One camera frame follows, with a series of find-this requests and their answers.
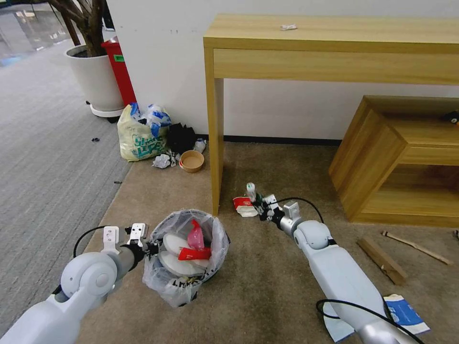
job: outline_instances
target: green label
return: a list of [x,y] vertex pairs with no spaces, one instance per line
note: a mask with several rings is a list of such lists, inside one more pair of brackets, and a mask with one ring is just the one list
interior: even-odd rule
[[113,59],[115,60],[115,62],[124,62],[123,55],[113,55]]

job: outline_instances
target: white plant pot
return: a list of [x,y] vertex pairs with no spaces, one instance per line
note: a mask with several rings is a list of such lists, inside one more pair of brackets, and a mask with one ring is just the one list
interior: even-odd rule
[[99,117],[120,116],[124,103],[109,57],[75,57],[84,50],[85,45],[78,45],[67,50],[65,55],[86,100],[91,103],[92,113]]

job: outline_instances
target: red trash bin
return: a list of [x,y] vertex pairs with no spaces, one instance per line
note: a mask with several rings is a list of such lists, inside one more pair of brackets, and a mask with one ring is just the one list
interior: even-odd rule
[[110,59],[111,68],[115,73],[116,82],[121,92],[121,97],[124,101],[124,106],[130,103],[136,103],[134,90],[132,89],[131,79],[129,79],[128,70],[124,63],[123,53],[121,52],[118,36],[110,38],[102,43]]

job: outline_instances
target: paper bowl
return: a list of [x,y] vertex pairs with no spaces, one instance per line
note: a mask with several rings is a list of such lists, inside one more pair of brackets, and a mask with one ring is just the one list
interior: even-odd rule
[[198,172],[204,163],[204,156],[196,150],[187,150],[180,157],[180,162],[185,171]]

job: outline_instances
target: white robotic arm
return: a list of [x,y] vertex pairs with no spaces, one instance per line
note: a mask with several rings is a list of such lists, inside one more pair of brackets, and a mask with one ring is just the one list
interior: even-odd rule
[[[336,244],[326,225],[303,221],[296,202],[281,209],[274,195],[262,197],[252,183],[247,184],[247,194],[261,220],[276,223],[295,240],[326,297],[354,305],[332,303],[336,314],[355,329],[365,344],[422,343],[355,306],[385,317],[380,293],[350,254]],[[160,243],[144,243],[145,236],[146,225],[133,224],[127,244],[120,246],[119,228],[104,227],[104,249],[71,260],[62,273],[59,288],[28,309],[0,339],[0,344],[74,343],[85,314],[101,305],[145,254],[158,253]]]
[[72,344],[86,313],[101,305],[145,254],[158,246],[143,242],[146,224],[133,224],[126,245],[119,245],[118,227],[104,227],[104,249],[72,259],[59,287],[45,301],[29,308],[0,339],[0,344]]
[[[328,227],[318,221],[303,221],[297,202],[281,209],[274,195],[267,197],[247,184],[247,195],[261,220],[272,221],[291,236],[305,254],[311,271],[327,299],[367,308],[385,318],[384,301],[351,255],[339,247]],[[355,306],[332,303],[336,314],[352,326],[365,344],[412,344],[418,342],[385,320]]]

